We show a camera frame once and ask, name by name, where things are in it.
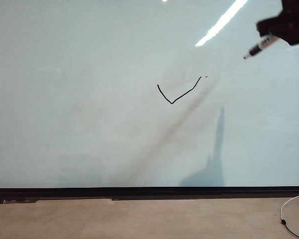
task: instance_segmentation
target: black drawn line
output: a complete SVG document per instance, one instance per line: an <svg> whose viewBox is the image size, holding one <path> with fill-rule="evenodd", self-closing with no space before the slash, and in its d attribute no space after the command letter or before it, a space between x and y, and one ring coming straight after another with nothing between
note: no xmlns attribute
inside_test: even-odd
<svg viewBox="0 0 299 239"><path fill-rule="evenodd" d="M165 100L167 100L171 105L175 103L175 101L177 101L178 99L182 98L184 95L186 95L187 93L191 92L192 90L194 90L194 88L196 87L197 83L199 82L200 78L202 77L199 77L196 84L194 85L193 88L191 88L189 91L187 91L186 93L182 94L180 97L176 98L173 102L171 102L168 98L166 98L166 96L164 95L164 93L161 91L159 85L157 85L158 87L158 90L159 92L164 96Z"/></svg>

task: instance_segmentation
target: beige floor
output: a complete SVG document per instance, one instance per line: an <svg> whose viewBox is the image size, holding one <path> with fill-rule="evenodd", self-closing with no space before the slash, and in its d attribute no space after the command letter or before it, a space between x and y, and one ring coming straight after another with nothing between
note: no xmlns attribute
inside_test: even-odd
<svg viewBox="0 0 299 239"><path fill-rule="evenodd" d="M38 201L0 205L0 239L292 239L278 199ZM299 233L299 199L286 207Z"/></svg>

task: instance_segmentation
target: whiteboard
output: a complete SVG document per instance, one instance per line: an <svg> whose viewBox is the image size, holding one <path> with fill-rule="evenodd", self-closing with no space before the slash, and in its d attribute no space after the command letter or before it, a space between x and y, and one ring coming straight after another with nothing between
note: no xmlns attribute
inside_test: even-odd
<svg viewBox="0 0 299 239"><path fill-rule="evenodd" d="M299 186L299 46L243 59L281 10L0 0L0 188Z"/></svg>

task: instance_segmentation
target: black marker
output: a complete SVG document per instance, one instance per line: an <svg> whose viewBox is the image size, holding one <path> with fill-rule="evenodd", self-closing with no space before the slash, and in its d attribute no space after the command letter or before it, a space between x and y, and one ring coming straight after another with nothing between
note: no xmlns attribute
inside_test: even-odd
<svg viewBox="0 0 299 239"><path fill-rule="evenodd" d="M279 38L276 37L276 36L269 35L264 40L262 40L260 43L258 43L256 46L254 46L253 48L251 48L250 51L248 52L248 54L246 56L244 56L244 59L246 59L246 58L248 58L250 56L256 55L257 53L261 52L266 47L268 47L271 44L273 44L278 39Z"/></svg>

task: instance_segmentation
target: white cable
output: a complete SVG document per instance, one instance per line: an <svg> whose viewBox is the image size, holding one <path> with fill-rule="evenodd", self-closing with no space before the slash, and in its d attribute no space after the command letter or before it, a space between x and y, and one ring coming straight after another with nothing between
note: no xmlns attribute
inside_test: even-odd
<svg viewBox="0 0 299 239"><path fill-rule="evenodd" d="M296 196L296 197L294 197L294 198L289 199L289 200L286 201L286 202L283 204L283 206L281 207L281 210L280 210L280 219L281 219L281 220L283 219L283 209L284 209L285 205L286 205L288 202L290 202L291 200L295 199L295 198L299 198L299 196Z"/></svg>

